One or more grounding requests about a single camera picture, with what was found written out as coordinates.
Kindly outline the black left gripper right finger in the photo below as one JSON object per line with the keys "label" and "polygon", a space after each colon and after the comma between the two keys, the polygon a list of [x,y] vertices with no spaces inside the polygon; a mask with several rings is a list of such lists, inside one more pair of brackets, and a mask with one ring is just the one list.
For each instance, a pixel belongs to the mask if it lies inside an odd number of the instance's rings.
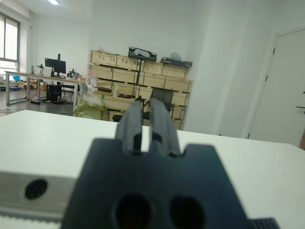
{"label": "black left gripper right finger", "polygon": [[157,100],[150,100],[150,145],[149,158],[167,156],[180,158],[182,152],[175,124],[164,104]]}

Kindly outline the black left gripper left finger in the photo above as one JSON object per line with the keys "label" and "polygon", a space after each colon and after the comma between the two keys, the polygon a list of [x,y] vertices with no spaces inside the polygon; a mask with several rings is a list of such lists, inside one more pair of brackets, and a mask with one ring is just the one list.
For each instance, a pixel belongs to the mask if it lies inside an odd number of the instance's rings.
{"label": "black left gripper left finger", "polygon": [[141,153],[142,144],[142,103],[130,104],[116,127],[115,139],[122,142],[122,150],[131,154]]}

